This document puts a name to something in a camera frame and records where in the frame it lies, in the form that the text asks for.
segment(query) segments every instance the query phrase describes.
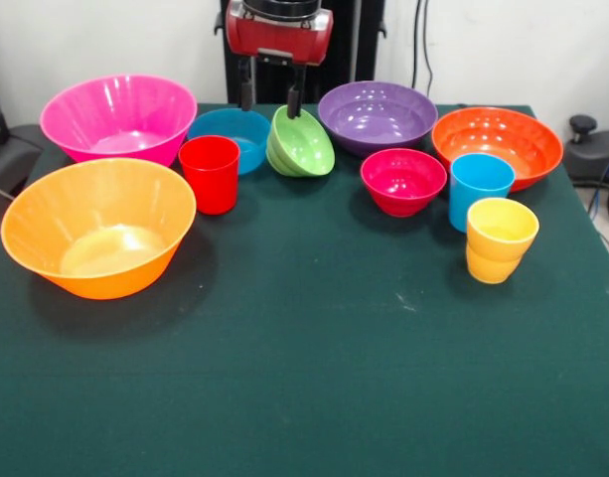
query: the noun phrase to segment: orange bowl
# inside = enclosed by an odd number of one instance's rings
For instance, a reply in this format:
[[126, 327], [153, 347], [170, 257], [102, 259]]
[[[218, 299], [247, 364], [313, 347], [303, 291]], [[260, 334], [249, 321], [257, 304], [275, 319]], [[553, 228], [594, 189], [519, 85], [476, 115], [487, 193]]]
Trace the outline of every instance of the orange bowl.
[[448, 169], [470, 152], [507, 161], [516, 171], [512, 192], [526, 189], [562, 160], [562, 142], [531, 116], [499, 107], [467, 107], [445, 114], [432, 129], [432, 143]]
[[2, 242], [20, 265], [83, 298], [127, 296], [153, 283], [196, 216], [196, 199], [171, 169], [98, 159], [60, 169], [6, 211]]

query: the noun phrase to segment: magenta bowl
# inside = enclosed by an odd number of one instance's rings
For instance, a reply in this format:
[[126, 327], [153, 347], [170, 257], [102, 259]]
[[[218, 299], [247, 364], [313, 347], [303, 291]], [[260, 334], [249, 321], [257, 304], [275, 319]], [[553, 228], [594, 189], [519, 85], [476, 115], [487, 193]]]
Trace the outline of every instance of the magenta bowl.
[[424, 209], [447, 183], [447, 172], [432, 156], [412, 149], [386, 149], [362, 163], [362, 180], [382, 211], [410, 217]]
[[44, 134], [76, 162], [132, 157], [169, 166], [198, 112], [170, 79], [116, 75], [57, 94], [42, 111]]
[[381, 81], [342, 84], [322, 97], [318, 112], [333, 138], [360, 157], [414, 147], [438, 119], [436, 106], [425, 95]]

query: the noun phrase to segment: green bowl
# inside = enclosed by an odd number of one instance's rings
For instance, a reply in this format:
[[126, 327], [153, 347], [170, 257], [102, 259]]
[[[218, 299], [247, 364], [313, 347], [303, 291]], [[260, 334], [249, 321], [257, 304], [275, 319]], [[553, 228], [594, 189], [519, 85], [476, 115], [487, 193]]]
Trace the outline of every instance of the green bowl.
[[272, 134], [269, 134], [268, 140], [266, 141], [266, 147], [268, 148], [270, 144], [271, 148], [271, 159], [273, 162], [277, 162], [278, 166], [282, 166], [282, 169], [286, 169], [292, 173], [293, 177], [314, 177], [313, 174], [310, 174], [305, 169], [302, 169], [296, 163], [293, 163], [286, 154], [283, 153], [282, 149], [277, 142], [277, 139]]
[[308, 176], [325, 176], [335, 166], [335, 151], [324, 127], [310, 112], [289, 119], [286, 106], [275, 111], [269, 142], [283, 165]]
[[298, 177], [299, 174], [285, 167], [282, 162], [276, 157], [273, 146], [269, 141], [266, 142], [266, 160], [275, 172], [286, 177]]

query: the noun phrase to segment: blue cup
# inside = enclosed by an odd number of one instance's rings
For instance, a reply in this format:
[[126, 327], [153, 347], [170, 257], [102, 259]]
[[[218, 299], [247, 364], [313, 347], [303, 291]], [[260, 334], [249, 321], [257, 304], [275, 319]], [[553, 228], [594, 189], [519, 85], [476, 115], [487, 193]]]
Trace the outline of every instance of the blue cup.
[[450, 224], [466, 232], [467, 211], [476, 201], [487, 197], [507, 197], [516, 172], [503, 159], [473, 153], [458, 157], [450, 168]]
[[238, 175], [257, 169], [266, 157], [266, 141], [271, 123], [255, 111], [239, 108], [216, 109], [201, 114], [189, 128], [188, 139], [200, 136], [224, 136], [240, 148]]

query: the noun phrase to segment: yellow cup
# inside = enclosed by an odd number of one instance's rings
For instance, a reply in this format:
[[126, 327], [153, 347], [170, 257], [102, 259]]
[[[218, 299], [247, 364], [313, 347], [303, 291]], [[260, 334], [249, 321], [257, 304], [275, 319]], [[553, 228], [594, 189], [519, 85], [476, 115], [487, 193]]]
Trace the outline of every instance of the yellow cup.
[[475, 202], [467, 214], [467, 267], [488, 284], [502, 283], [516, 270], [540, 225], [535, 214], [511, 199]]

